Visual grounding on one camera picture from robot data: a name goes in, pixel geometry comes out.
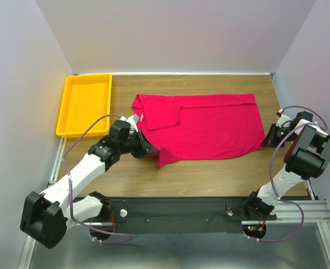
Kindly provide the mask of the red t shirt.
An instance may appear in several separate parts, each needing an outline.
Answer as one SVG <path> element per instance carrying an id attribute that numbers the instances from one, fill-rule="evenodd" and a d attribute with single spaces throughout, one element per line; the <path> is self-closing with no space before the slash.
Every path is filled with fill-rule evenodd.
<path id="1" fill-rule="evenodd" d="M 158 167 L 181 160 L 224 160 L 261 149 L 265 132 L 253 94 L 145 95 L 132 109 L 158 150 Z"/>

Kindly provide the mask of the yellow plastic tray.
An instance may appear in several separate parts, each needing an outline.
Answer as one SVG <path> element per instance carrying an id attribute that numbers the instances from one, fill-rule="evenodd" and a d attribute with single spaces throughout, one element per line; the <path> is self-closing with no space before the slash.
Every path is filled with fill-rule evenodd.
<path id="1" fill-rule="evenodd" d="M 64 83 L 55 133 L 78 138 L 94 121 L 110 114 L 112 75 L 72 75 Z"/>

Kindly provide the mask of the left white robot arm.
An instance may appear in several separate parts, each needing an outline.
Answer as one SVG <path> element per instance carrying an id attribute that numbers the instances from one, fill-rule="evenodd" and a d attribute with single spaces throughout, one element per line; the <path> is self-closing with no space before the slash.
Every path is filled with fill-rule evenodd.
<path id="1" fill-rule="evenodd" d="M 138 115 L 121 117 L 109 133 L 92 145 L 81 161 L 58 182 L 41 193 L 31 192 L 24 202 L 20 230 L 47 248 L 55 247 L 65 233 L 83 221 L 109 217 L 110 201 L 93 192 L 75 202 L 74 198 L 94 179 L 101 176 L 124 154 L 135 158 L 157 153 L 137 127 Z"/>

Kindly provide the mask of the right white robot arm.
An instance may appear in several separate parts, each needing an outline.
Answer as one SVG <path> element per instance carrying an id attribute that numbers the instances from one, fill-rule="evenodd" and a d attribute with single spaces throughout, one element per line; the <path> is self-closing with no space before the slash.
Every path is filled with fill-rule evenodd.
<path id="1" fill-rule="evenodd" d="M 264 220 L 274 214 L 275 205 L 292 187 L 317 178 L 330 162 L 330 135 L 327 125 L 320 127 L 313 122 L 315 113 L 310 109 L 297 113 L 294 119 L 285 114 L 284 109 L 276 113 L 277 122 L 272 124 L 261 147 L 274 147 L 274 155 L 269 165 L 269 183 L 252 192 L 245 200 L 243 213 L 249 220 Z M 272 165 L 275 154 L 291 142 L 283 158 L 283 167 L 273 175 Z"/>

